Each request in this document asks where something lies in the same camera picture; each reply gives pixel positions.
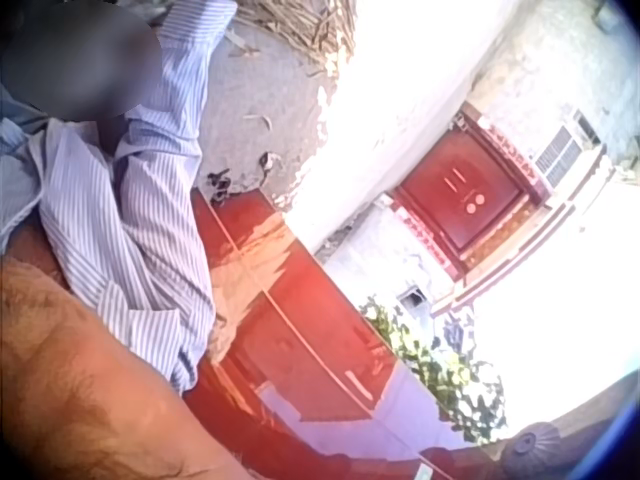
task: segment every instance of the green plant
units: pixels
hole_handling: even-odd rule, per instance
[[[500,376],[493,375],[495,378],[491,380],[482,378],[493,365],[474,358],[475,346],[459,354],[444,348],[438,337],[434,337],[430,346],[423,345],[409,327],[398,320],[402,316],[399,308],[390,313],[373,297],[360,311],[434,395],[440,420],[452,422],[451,429],[463,432],[468,442],[486,444],[495,440],[495,430],[507,424],[504,389]]]

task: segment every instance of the leaf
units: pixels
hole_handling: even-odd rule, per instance
[[[462,436],[465,442],[476,443],[476,436],[471,433],[469,430],[464,431],[464,435]]]
[[[448,422],[448,421],[451,420],[451,417],[449,416],[449,414],[447,413],[447,411],[444,408],[439,407],[438,408],[438,419],[441,422]]]

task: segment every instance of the wall vent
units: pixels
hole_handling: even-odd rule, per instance
[[[538,156],[536,167],[552,187],[557,187],[581,153],[582,148],[576,139],[567,127],[562,125],[549,145]]]

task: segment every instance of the skin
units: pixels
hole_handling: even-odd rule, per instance
[[[37,478],[250,478],[57,283],[10,257],[0,280],[3,440]]]

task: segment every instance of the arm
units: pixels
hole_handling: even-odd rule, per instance
[[[178,392],[195,385],[214,321],[190,190],[209,59],[235,9],[229,0],[180,0],[167,17],[162,79],[128,112],[116,150],[128,163],[119,198],[101,153],[72,126],[52,121],[42,146],[31,145],[46,158],[40,213],[73,293]]]
[[[39,478],[250,478],[92,312],[1,261],[2,435]]]

